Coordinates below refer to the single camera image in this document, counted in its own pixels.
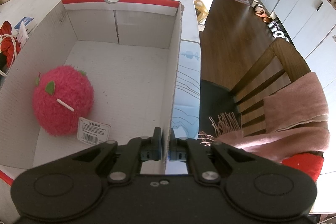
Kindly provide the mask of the pink fuzzy plush ball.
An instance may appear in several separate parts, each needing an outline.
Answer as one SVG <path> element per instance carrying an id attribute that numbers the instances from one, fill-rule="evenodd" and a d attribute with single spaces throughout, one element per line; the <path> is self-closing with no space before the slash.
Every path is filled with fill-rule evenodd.
<path id="1" fill-rule="evenodd" d="M 39 74 L 33 91 L 33 112 L 52 136 L 74 134 L 81 117 L 92 110 L 94 89 L 86 72 L 62 65 Z"/>

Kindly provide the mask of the black white slippers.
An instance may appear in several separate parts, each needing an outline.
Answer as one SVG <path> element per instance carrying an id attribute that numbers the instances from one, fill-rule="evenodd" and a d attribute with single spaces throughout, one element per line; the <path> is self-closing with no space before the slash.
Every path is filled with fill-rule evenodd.
<path id="1" fill-rule="evenodd" d="M 272 32 L 274 38 L 282 38 L 287 42 L 290 42 L 290 37 L 284 27 L 276 20 L 272 20 L 266 24 L 269 30 Z"/>

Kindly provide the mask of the white barcode hang tag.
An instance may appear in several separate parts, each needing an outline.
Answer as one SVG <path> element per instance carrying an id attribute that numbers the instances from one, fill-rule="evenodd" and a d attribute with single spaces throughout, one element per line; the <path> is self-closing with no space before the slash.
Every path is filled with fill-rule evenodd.
<path id="1" fill-rule="evenodd" d="M 98 145 L 109 139 L 110 125 L 79 118 L 77 139 L 88 145 Z"/>

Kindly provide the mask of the small blue white box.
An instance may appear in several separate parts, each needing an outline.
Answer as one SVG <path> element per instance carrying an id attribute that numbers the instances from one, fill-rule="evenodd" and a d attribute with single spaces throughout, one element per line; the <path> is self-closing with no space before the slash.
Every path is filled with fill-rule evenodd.
<path id="1" fill-rule="evenodd" d="M 28 34 L 37 26 L 35 18 L 25 16 L 14 26 L 16 32 L 19 32 L 22 23 L 24 24 Z"/>

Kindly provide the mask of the white storage cabinet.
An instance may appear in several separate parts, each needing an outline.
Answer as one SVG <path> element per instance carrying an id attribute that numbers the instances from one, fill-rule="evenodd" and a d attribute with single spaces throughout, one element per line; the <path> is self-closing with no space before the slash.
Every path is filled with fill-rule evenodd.
<path id="1" fill-rule="evenodd" d="M 273 12 L 323 88 L 335 83 L 335 7 L 328 0 L 278 0 Z"/>

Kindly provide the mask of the near wooden dining chair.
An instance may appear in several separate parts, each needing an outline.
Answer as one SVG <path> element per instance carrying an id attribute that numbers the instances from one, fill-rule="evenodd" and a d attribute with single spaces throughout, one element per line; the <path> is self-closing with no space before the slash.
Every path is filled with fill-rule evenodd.
<path id="1" fill-rule="evenodd" d="M 273 60 L 277 60 L 281 65 L 280 70 L 242 98 L 237 98 L 237 95 L 259 77 Z M 271 90 L 271 94 L 275 94 L 309 72 L 307 63 L 295 47 L 282 38 L 276 38 L 239 82 L 228 91 L 228 98 L 232 103 L 229 109 L 235 113 L 244 135 L 255 136 L 266 133 L 263 99 L 269 95 L 268 91 Z"/>

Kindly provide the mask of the red cloth garment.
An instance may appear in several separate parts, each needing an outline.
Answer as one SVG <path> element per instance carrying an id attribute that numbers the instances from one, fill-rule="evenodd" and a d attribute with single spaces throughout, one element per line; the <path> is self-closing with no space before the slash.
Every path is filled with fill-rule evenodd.
<path id="1" fill-rule="evenodd" d="M 6 57 L 7 67 L 11 67 L 18 53 L 21 51 L 20 42 L 12 35 L 12 26 L 4 21 L 1 26 L 1 53 Z"/>

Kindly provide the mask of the red chair cushion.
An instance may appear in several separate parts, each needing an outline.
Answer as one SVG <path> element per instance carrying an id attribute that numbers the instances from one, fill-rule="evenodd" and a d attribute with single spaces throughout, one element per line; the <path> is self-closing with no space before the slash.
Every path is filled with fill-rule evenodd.
<path id="1" fill-rule="evenodd" d="M 314 182 L 317 182 L 323 167 L 324 158 L 312 153 L 296 154 L 284 159 L 282 165 L 289 166 L 307 174 Z"/>

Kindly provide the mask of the white red cardboard box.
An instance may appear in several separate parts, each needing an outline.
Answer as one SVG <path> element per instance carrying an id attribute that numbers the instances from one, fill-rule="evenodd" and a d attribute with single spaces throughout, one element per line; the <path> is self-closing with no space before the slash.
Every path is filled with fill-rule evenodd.
<path id="1" fill-rule="evenodd" d="M 114 220 L 120 189 L 163 170 L 184 7 L 175 0 L 62 0 L 37 25 L 1 87 L 1 165 L 20 169 L 11 199 L 21 223 Z M 94 89 L 85 119 L 110 125 L 88 145 L 52 136 L 33 112 L 35 79 L 70 65 Z M 162 130 L 162 157 L 141 161 L 142 136 Z"/>

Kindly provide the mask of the yellow plastic bag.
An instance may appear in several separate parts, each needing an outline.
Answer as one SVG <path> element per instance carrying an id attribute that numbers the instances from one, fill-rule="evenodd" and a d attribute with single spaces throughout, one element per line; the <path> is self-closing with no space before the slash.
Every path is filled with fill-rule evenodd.
<path id="1" fill-rule="evenodd" d="M 195 0 L 194 6 L 198 24 L 201 24 L 207 19 L 209 11 L 207 10 L 205 4 L 201 0 Z"/>

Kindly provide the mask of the pink fringed scarf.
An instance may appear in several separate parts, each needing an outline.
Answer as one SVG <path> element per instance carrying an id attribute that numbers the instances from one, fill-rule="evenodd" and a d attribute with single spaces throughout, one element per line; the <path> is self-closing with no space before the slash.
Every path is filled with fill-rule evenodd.
<path id="1" fill-rule="evenodd" d="M 265 97 L 263 102 L 265 133 L 246 136 L 232 113 L 222 113 L 218 122 L 209 119 L 215 135 L 200 131 L 198 139 L 204 145 L 219 141 L 275 162 L 299 153 L 327 150 L 329 109 L 314 72 Z"/>

